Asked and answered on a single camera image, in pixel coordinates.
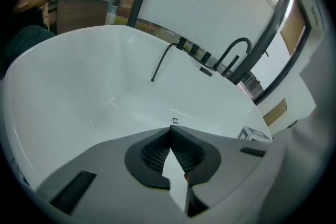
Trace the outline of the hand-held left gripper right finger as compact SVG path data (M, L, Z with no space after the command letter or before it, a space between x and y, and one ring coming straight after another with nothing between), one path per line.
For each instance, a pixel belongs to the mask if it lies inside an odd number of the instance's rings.
M180 164L187 181L185 213L196 216L208 209L196 196L193 186L208 182L221 164L221 155L212 144L197 138L193 130L170 126L171 150Z

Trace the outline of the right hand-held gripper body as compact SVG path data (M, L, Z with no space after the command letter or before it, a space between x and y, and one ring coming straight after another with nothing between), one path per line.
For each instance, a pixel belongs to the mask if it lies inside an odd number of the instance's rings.
M261 141L261 142L271 142L272 138L269 138L266 134L244 126L240 131L237 139L247 140L247 141Z

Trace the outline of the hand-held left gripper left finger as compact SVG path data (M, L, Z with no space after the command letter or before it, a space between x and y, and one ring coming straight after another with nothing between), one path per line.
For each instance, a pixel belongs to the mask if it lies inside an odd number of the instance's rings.
M170 128L161 128L129 136L132 140L124 162L129 173L142 185L170 189L170 180L163 176L164 164L171 150Z

